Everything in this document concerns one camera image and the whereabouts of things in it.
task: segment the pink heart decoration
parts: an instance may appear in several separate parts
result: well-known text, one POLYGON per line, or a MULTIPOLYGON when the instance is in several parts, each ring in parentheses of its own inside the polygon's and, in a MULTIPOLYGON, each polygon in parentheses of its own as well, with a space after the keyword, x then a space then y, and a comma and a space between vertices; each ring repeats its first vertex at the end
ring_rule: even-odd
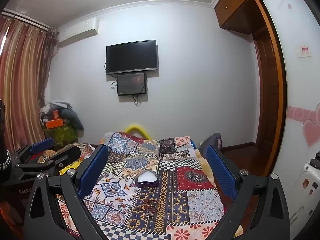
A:
POLYGON ((320 123, 313 124, 311 120, 305 120, 302 129, 308 148, 320 141, 320 123))
POLYGON ((320 104, 316 108, 316 121, 320 122, 320 104))

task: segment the baseboard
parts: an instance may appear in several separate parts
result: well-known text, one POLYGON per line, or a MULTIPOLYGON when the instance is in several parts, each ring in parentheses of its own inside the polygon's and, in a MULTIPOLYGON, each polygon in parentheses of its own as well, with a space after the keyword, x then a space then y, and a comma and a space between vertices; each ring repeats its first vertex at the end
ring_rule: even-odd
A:
POLYGON ((231 145, 231 146, 226 146, 221 148, 221 152, 226 152, 226 151, 231 151, 231 150, 237 150, 249 146, 256 146, 255 142, 250 142, 250 143, 243 143, 243 144, 238 144, 238 145, 231 145))

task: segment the frosted glass door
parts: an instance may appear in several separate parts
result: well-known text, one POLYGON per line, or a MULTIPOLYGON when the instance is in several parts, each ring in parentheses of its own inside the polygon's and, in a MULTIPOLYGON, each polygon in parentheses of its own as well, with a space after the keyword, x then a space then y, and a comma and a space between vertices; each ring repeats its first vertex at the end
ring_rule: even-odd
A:
MULTIPOLYGON (((320 26, 304 0, 263 2, 279 36, 287 76, 287 115, 274 172, 288 202, 303 166, 320 151, 320 26)), ((288 204, 288 209, 292 216, 294 207, 288 204)))

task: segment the window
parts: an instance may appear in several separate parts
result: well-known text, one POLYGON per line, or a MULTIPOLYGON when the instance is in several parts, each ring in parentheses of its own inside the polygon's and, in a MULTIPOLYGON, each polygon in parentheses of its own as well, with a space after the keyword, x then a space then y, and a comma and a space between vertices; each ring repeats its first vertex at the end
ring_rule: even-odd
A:
POLYGON ((2 43, 1 43, 1 46, 0 46, 0 56, 2 54, 2 50, 3 50, 3 47, 4 47, 4 43, 5 43, 5 40, 7 39, 7 34, 8 34, 8 31, 9 31, 9 27, 7 28, 7 31, 3 37, 3 40, 2 40, 2 43))

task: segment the pile of clothes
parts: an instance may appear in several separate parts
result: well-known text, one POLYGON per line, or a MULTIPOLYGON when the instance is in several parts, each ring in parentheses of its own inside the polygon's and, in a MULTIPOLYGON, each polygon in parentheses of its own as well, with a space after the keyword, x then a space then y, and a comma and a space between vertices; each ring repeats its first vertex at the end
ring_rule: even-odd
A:
POLYGON ((82 137, 84 127, 76 112, 69 102, 55 100, 48 102, 40 110, 40 123, 46 138, 53 138, 56 146, 64 147, 70 143, 77 143, 78 137, 82 137), (59 118, 63 124, 58 127, 48 129, 46 123, 54 119, 54 111, 58 111, 59 118))

